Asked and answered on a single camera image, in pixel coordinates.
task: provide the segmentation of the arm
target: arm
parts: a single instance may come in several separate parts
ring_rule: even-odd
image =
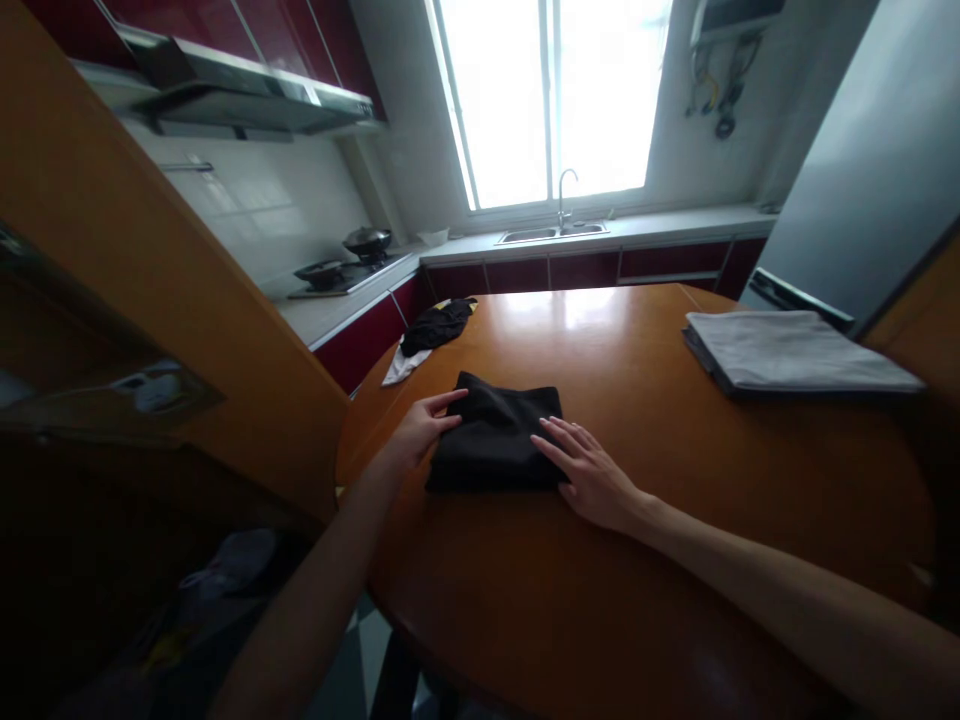
[[[419,464],[441,432],[460,423],[459,415],[437,415],[466,394],[455,390],[413,404],[254,629],[209,717],[302,714],[340,647],[405,472]]]
[[[960,639],[827,570],[711,527],[637,489],[594,437],[550,418],[563,450],[533,443],[570,479],[582,517],[662,552],[878,717],[960,716]]]

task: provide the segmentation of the floor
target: floor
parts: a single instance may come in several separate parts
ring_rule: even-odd
[[[304,720],[364,720],[377,691],[380,667],[390,639],[390,625],[364,594],[350,620],[340,652]],[[436,720],[436,698],[421,676],[413,720]],[[505,720],[473,701],[465,701],[458,720]]]

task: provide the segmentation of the faucet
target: faucet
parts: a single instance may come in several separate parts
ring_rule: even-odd
[[[557,212],[557,219],[559,220],[561,235],[563,235],[563,224],[566,219],[570,217],[570,213],[565,213],[563,211],[563,178],[566,177],[568,172],[572,172],[573,176],[577,178],[577,182],[580,182],[580,176],[577,175],[577,171],[573,168],[567,168],[560,174],[560,210]]]

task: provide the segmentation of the gas stove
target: gas stove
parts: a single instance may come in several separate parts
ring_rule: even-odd
[[[372,264],[361,262],[344,263],[340,266],[339,272],[329,280],[306,285],[300,290],[290,293],[287,297],[295,300],[298,298],[349,295],[372,282],[409,254],[410,253],[403,255],[384,255],[379,262]]]

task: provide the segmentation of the white countertop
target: white countertop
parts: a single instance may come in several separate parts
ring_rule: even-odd
[[[568,252],[589,252],[621,245],[642,246],[663,243],[696,242],[711,237],[743,235],[756,237],[768,233],[776,223],[775,215],[763,215],[750,205],[726,205],[700,210],[651,213],[605,220],[610,232],[557,240],[539,240],[517,245],[497,245],[503,230],[469,235],[450,240],[438,248],[414,243],[394,249],[391,254],[409,256],[391,266],[384,274],[350,295],[326,298],[278,300],[274,304],[297,336],[310,349],[337,330],[370,303],[399,284],[421,265],[496,260]]]
[[[500,230],[483,235],[469,235],[459,240],[451,240],[438,248],[430,248],[420,256],[420,261],[424,265],[435,265],[491,258],[505,260],[555,253],[589,252],[619,248],[621,245],[642,246],[672,241],[695,242],[714,236],[749,236],[770,232],[776,220],[775,215],[764,215],[751,205],[724,205],[603,220],[610,232],[602,235],[537,240],[516,245],[497,245],[505,232]]]

